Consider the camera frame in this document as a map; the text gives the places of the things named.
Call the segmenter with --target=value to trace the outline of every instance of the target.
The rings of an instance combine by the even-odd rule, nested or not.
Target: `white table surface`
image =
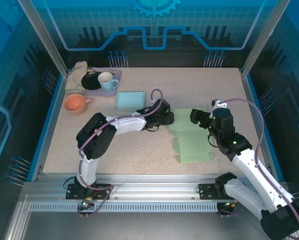
[[[162,90],[172,108],[207,106],[212,99],[246,98],[237,68],[120,68],[122,78],[118,92],[145,92],[145,106],[151,106],[150,93]],[[82,115],[72,115],[62,106],[59,112],[44,173],[74,174],[78,171],[79,155],[76,135],[95,113],[121,116],[116,109],[117,96],[92,98],[93,104]],[[256,147],[258,137],[249,106],[243,102],[228,104],[236,131]],[[216,148],[214,159],[203,163],[179,163],[173,139],[167,126],[157,132],[135,131],[116,136],[100,158],[98,174],[223,174],[242,173]]]

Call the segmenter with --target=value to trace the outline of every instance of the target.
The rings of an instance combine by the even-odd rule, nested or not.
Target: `gear logo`
[[[181,0],[132,0],[131,4],[134,10],[138,10],[139,14],[145,14],[146,17],[157,15],[163,17],[164,14],[170,14],[170,10],[175,10],[176,5]]]
[[[19,15],[17,0],[0,0],[0,16],[10,26]]]

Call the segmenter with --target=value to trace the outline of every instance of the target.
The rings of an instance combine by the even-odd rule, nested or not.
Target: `vertical metal post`
[[[271,12],[270,16],[268,17],[263,30],[261,31],[254,47],[250,51],[246,62],[242,68],[242,75],[246,77],[252,66],[254,65],[256,59],[259,57],[262,49],[264,48],[266,42],[272,35],[274,28],[278,24],[281,16],[283,15],[286,7],[288,6],[290,0],[278,0],[277,4],[275,5],[273,11]]]
[[[18,3],[24,10],[28,20],[30,21],[31,25],[35,29],[39,39],[42,41],[43,45],[45,46],[48,54],[50,55],[51,59],[55,63],[58,71],[62,76],[67,76],[67,67],[57,50],[48,30],[44,26],[39,13],[36,11],[35,7],[32,4],[31,0],[18,0]]]

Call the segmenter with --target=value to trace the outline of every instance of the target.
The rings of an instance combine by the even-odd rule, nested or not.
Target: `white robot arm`
[[[132,131],[155,132],[151,129],[154,127],[158,129],[161,125],[170,125],[173,122],[174,114],[171,112],[171,106],[164,99],[162,101],[159,99],[153,106],[137,110],[127,117],[105,117],[101,113],[96,113],[76,136],[78,148],[81,148],[97,129],[104,127],[100,134],[93,137],[84,147],[81,173],[77,174],[75,181],[84,188],[96,182],[95,173],[99,158],[106,152],[115,136]]]
[[[139,117],[141,114],[138,112],[133,113],[134,117],[123,118],[113,122],[111,125],[116,128],[115,136],[132,132],[132,131],[142,131],[147,123],[144,117]],[[114,117],[106,117],[106,120],[109,122],[110,120],[115,119]],[[82,178],[84,181],[90,186],[96,182],[96,169],[99,162],[99,158],[90,158],[88,159],[87,156],[84,154],[81,173]],[[78,182],[87,187],[82,181],[79,176],[79,173],[76,176]]]
[[[258,192],[252,191],[228,172],[215,179],[214,189],[218,195],[234,198],[250,210],[272,240],[283,239],[299,230],[297,218],[289,206],[292,205],[299,215],[299,201],[295,201],[293,195],[276,181],[258,158],[255,160],[252,145],[235,132],[233,116],[227,104],[216,99],[212,101],[212,106],[212,113],[193,109],[191,122],[209,130],[219,150],[242,170]]]

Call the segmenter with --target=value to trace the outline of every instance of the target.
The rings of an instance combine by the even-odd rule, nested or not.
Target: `metal bracket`
[[[94,188],[106,188],[110,184],[94,184]],[[67,200],[84,200],[88,197],[92,197],[93,200],[104,200],[109,190],[96,191],[81,185],[71,183],[67,187],[66,199]]]
[[[233,200],[228,195],[220,196],[214,184],[199,184],[198,192],[200,200]]]

